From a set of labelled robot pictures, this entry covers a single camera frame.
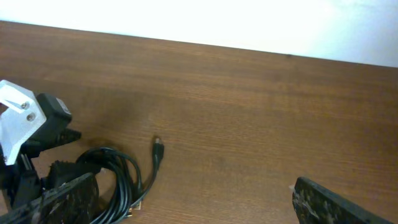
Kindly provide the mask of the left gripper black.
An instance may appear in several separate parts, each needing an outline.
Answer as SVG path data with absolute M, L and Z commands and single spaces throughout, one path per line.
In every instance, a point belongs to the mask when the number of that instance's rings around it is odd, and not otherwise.
M 24 143 L 16 163 L 5 165 L 1 153 L 1 191 L 9 211 L 17 209 L 41 196 L 42 181 L 32 163 L 42 151 L 63 146 L 81 139 L 81 132 L 69 129 L 72 116 L 62 101 L 47 93 L 36 96 L 44 110 L 46 122 Z M 55 161 L 43 178 L 46 189 L 58 188 L 80 176 L 97 174 L 101 167 L 92 163 Z

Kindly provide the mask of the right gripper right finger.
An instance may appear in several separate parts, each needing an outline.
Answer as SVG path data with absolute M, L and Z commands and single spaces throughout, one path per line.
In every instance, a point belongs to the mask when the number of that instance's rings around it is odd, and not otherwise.
M 387 224 L 386 220 L 306 177 L 292 187 L 300 224 Z

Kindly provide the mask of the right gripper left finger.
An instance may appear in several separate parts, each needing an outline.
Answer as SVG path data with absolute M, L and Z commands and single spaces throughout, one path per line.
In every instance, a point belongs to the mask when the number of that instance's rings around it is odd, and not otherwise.
M 2 215 L 1 224 L 91 223 L 98 198 L 99 189 L 95 175 L 87 173 Z

